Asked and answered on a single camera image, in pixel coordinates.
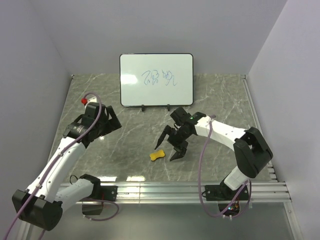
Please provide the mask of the yellow bone-shaped sponge eraser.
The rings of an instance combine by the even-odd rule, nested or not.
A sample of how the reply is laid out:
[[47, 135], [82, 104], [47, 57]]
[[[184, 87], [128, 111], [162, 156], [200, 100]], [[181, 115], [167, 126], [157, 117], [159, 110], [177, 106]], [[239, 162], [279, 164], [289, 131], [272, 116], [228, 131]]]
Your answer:
[[157, 159], [164, 158], [165, 156], [166, 156], [166, 154], [165, 154], [165, 152], [164, 152], [162, 149], [160, 149], [160, 150], [158, 150], [158, 151], [156, 151], [156, 152], [153, 152], [153, 153], [151, 153], [151, 154], [149, 155], [150, 160], [151, 160], [152, 162], [156, 161]]

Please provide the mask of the white rectangular whiteboard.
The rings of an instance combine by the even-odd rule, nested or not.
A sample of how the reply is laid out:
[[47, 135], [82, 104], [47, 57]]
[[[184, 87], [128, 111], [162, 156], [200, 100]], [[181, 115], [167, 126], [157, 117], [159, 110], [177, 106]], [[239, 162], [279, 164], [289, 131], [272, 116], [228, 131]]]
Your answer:
[[190, 106], [194, 103], [191, 53], [119, 56], [120, 104], [124, 107]]

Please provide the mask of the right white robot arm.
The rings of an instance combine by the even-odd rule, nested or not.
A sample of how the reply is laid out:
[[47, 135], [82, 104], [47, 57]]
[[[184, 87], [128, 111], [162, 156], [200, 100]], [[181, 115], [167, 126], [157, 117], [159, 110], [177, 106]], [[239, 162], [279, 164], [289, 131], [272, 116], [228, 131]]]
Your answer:
[[248, 180], [254, 179], [274, 156], [256, 127], [237, 128], [201, 112], [190, 114], [183, 107], [178, 107], [170, 117], [174, 120], [174, 126], [165, 126], [156, 145], [160, 146], [167, 140], [175, 150], [172, 161], [185, 156], [187, 139], [192, 135], [214, 140], [234, 152], [236, 167], [220, 182], [220, 200], [232, 200], [237, 196], [240, 187], [246, 185]]

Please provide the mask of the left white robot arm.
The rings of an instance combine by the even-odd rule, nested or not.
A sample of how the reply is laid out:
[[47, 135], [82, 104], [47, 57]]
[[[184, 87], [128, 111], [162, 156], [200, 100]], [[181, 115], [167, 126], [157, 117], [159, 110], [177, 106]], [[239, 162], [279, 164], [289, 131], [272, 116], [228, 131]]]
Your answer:
[[63, 213], [82, 199], [107, 200], [101, 180], [84, 174], [69, 187], [60, 185], [69, 170], [85, 153], [89, 144], [121, 128], [112, 106], [89, 102], [84, 114], [67, 126], [59, 146], [40, 175], [26, 190], [16, 190], [12, 202], [18, 218], [46, 231], [51, 231]]

